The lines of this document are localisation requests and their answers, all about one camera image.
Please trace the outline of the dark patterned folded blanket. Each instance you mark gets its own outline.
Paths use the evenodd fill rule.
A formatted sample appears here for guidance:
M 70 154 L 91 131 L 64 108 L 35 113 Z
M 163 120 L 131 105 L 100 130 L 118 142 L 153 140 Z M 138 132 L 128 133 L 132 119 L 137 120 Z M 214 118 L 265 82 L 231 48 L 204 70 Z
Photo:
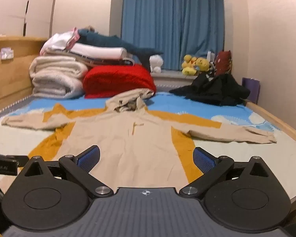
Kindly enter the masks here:
M 99 65 L 122 65 L 122 66 L 134 66 L 135 61 L 131 58 L 123 58 L 123 59 L 99 59 L 99 58 L 91 58 L 83 55 L 79 55 L 76 53 L 72 53 L 70 51 L 61 51 L 61 50 L 52 50 L 47 49 L 45 55 L 49 56 L 68 56 L 75 58 L 78 62 L 84 63 L 86 66 L 95 67 Z

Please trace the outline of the white plush toy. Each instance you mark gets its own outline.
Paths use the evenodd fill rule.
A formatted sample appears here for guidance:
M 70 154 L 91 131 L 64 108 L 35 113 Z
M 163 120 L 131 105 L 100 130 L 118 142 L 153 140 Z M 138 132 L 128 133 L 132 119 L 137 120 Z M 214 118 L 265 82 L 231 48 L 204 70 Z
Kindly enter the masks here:
M 151 72 L 161 73 L 161 68 L 163 66 L 164 60 L 160 55 L 153 55 L 150 57 L 150 67 Z

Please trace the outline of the wooden headboard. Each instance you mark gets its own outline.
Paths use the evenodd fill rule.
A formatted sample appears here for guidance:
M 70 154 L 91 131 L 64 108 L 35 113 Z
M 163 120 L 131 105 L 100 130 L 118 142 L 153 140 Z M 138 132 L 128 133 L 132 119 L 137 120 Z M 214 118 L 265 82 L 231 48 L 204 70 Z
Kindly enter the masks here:
M 32 94 L 29 66 L 46 41 L 25 36 L 0 37 L 0 51 L 2 48 L 14 51 L 14 58 L 0 60 L 0 110 Z

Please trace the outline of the white folded quilt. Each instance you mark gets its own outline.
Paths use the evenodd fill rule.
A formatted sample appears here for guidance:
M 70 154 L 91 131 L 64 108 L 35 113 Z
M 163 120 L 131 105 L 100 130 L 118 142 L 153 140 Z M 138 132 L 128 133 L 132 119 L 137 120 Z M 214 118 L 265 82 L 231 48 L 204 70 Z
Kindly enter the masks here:
M 84 94 L 82 81 L 89 69 L 68 56 L 39 56 L 30 67 L 32 95 L 51 99 L 73 99 Z

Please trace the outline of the white pink folded clothes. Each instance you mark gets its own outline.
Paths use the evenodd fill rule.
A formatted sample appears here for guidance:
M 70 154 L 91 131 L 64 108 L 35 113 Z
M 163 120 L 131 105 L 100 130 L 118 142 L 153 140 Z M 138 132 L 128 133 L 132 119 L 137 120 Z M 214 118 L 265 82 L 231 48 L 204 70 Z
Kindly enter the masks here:
M 40 55 L 44 55 L 49 48 L 56 50 L 70 50 L 79 38 L 80 35 L 78 34 L 78 29 L 76 27 L 64 33 L 56 33 L 44 43 L 40 50 Z

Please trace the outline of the white folded pillow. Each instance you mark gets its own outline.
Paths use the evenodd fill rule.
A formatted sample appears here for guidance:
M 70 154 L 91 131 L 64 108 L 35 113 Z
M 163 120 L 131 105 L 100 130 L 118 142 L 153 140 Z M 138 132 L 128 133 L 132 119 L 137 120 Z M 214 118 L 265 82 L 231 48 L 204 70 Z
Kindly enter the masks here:
M 95 47 L 75 43 L 70 52 L 94 59 L 123 59 L 128 53 L 125 48 Z

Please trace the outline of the red folded blanket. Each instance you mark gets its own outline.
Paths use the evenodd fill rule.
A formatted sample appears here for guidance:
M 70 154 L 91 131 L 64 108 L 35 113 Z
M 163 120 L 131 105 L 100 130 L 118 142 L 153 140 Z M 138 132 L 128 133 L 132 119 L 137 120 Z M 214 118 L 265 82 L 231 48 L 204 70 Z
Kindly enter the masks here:
M 96 66 L 83 79 L 86 99 L 108 98 L 143 88 L 156 91 L 152 76 L 141 64 Z

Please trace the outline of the blue curtain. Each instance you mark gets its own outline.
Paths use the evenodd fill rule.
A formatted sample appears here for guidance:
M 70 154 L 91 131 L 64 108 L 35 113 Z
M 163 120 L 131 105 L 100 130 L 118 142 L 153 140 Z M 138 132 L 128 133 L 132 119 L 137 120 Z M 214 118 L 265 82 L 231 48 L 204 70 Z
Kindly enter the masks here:
M 163 68 L 179 70 L 185 55 L 223 50 L 223 0 L 123 0 L 121 38 L 162 51 Z

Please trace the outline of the black clothes pile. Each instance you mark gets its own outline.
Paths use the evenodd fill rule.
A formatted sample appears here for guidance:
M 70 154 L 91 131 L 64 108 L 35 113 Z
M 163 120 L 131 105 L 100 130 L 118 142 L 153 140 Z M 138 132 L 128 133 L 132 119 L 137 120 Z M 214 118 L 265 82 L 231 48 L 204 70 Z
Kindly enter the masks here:
M 176 96 L 217 106 L 236 106 L 246 100 L 250 91 L 239 85 L 230 74 L 221 74 L 209 80 L 204 73 L 188 86 L 169 91 Z

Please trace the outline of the white wardrobe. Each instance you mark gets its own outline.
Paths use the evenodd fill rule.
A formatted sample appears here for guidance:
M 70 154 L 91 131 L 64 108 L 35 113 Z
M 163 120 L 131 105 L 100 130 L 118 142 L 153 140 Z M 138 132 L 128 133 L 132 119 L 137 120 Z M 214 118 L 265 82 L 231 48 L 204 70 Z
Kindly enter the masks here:
M 0 0 L 0 36 L 48 38 L 55 0 Z

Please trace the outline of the yellow plush toys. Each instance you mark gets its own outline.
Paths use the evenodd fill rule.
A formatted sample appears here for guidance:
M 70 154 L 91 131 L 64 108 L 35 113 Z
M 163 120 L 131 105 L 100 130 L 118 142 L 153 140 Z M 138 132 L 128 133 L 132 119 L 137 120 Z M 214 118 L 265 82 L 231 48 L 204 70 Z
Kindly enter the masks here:
M 203 57 L 192 57 L 191 55 L 185 55 L 182 63 L 183 75 L 197 75 L 201 72 L 210 71 L 210 62 Z

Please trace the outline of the blue white patterned bed sheet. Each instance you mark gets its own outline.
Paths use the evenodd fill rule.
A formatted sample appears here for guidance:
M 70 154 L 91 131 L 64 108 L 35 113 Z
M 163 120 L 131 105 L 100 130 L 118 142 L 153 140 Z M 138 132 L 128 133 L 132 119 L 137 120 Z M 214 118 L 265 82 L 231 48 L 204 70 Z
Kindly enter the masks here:
M 56 104 L 61 104 L 70 111 L 101 110 L 105 102 L 105 99 L 85 99 L 84 97 L 72 100 L 27 97 L 19 100 L 0 111 L 0 154 L 35 156 L 39 145 L 49 141 L 53 136 L 51 131 L 27 130 L 2 125 L 1 122 L 6 116 L 47 112 Z M 282 128 L 267 120 L 260 112 L 255 113 L 244 105 L 208 105 L 166 92 L 158 92 L 146 101 L 146 104 L 149 112 L 174 113 L 181 117 L 196 116 L 224 124 L 252 126 L 273 132 L 277 140 L 276 144 L 214 143 L 201 140 L 193 140 L 191 144 L 202 147 L 212 155 L 228 155 L 236 161 L 244 162 L 254 155 L 262 157 L 288 193 L 291 201 L 296 201 L 296 140 L 286 134 Z

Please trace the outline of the beige and mustard hooded jacket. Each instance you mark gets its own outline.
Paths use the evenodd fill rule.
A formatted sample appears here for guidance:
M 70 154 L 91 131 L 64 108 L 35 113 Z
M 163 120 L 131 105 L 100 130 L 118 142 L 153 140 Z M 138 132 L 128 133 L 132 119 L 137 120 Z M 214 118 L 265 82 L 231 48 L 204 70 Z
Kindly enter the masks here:
M 57 160 L 96 145 L 100 160 L 91 175 L 113 190 L 174 187 L 180 190 L 204 174 L 193 160 L 194 139 L 268 144 L 272 132 L 223 124 L 193 115 L 150 111 L 150 89 L 134 89 L 106 101 L 103 109 L 69 111 L 56 104 L 44 113 L 8 116 L 9 127 L 52 131 L 32 156 Z

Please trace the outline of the purple bag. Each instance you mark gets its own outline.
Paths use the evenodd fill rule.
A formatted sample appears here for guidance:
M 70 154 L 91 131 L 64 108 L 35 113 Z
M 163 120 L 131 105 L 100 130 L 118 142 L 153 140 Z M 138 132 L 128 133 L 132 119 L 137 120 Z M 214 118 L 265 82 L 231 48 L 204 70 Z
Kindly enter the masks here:
M 242 86 L 250 91 L 247 99 L 257 104 L 260 93 L 260 81 L 254 78 L 242 78 Z

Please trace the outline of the dark teal shark plush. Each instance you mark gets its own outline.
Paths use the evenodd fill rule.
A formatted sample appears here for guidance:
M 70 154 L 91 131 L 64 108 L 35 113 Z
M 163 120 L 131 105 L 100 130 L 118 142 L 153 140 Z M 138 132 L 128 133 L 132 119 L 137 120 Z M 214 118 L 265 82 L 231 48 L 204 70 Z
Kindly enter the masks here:
M 78 34 L 80 36 L 78 43 L 104 48 L 125 48 L 129 54 L 135 55 L 149 72 L 151 72 L 150 57 L 163 54 L 162 51 L 153 48 L 136 47 L 135 45 L 120 39 L 116 35 L 101 35 L 87 28 L 79 29 Z

